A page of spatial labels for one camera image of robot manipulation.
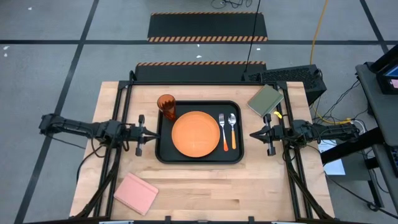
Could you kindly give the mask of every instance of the book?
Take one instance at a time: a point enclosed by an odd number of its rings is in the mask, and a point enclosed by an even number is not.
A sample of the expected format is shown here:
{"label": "book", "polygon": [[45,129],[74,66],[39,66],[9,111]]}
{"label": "book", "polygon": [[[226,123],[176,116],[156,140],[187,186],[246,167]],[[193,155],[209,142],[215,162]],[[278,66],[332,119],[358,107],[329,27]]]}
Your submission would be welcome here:
{"label": "book", "polygon": [[151,184],[128,173],[114,193],[114,197],[134,211],[145,215],[158,192],[159,190]]}
{"label": "book", "polygon": [[248,106],[261,117],[270,113],[284,96],[269,85],[264,85],[249,101]]}

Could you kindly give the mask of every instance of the green notebook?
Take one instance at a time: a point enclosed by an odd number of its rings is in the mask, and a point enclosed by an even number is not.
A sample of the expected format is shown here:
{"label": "green notebook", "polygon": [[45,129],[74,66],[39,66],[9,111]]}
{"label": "green notebook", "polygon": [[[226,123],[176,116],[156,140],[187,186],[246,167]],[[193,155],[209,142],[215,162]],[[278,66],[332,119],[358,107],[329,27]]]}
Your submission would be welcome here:
{"label": "green notebook", "polygon": [[265,85],[249,100],[248,106],[263,117],[270,113],[283,98],[284,96],[273,87]]}

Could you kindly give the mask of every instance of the pink notebook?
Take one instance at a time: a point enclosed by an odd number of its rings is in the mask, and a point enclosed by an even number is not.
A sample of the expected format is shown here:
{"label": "pink notebook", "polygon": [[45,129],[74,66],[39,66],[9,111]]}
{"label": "pink notebook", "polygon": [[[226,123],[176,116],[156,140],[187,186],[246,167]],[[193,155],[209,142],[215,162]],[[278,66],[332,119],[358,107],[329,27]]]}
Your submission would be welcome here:
{"label": "pink notebook", "polygon": [[114,197],[134,211],[145,215],[158,192],[159,190],[151,184],[128,173],[114,193]]}

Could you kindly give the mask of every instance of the yellow cable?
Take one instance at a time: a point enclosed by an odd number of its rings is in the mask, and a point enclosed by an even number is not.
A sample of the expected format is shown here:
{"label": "yellow cable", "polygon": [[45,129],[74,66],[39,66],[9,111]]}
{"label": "yellow cable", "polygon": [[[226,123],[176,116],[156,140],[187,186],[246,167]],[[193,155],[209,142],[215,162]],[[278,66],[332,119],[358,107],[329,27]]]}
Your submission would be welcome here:
{"label": "yellow cable", "polygon": [[[325,5],[323,5],[323,9],[322,9],[321,17],[319,18],[317,30],[315,31],[315,35],[314,35],[313,40],[312,40],[311,56],[310,56],[310,64],[311,64],[311,65],[312,65],[313,50],[314,50],[314,48],[315,48],[315,41],[317,40],[318,33],[319,33],[319,29],[321,28],[321,24],[322,24],[322,20],[323,20],[323,15],[325,14],[326,7],[328,6],[328,3],[329,3],[329,0],[326,0],[326,1],[325,1]],[[329,123],[329,124],[346,124],[346,123],[350,123],[350,122],[351,122],[351,119],[350,119],[350,118],[347,118],[346,121],[339,121],[339,122],[328,121],[328,120],[326,120],[326,119],[323,119],[323,117],[320,116],[320,115],[318,114],[318,112],[315,110],[314,107],[312,107],[312,109],[313,109],[314,112],[318,115],[318,117],[319,117],[322,121],[324,121],[324,122],[326,122],[326,123]]]}

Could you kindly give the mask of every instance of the white paper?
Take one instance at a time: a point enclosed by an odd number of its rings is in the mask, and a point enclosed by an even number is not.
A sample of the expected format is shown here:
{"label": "white paper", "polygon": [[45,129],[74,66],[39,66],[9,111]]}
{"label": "white paper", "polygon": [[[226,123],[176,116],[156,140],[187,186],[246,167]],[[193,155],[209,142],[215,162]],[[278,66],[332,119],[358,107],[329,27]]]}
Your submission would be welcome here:
{"label": "white paper", "polygon": [[[334,140],[322,140],[318,145],[318,148],[320,152],[325,152],[333,148],[335,145],[336,141]],[[346,175],[341,159],[329,162],[323,167],[323,170],[325,170],[326,174],[328,175]]]}

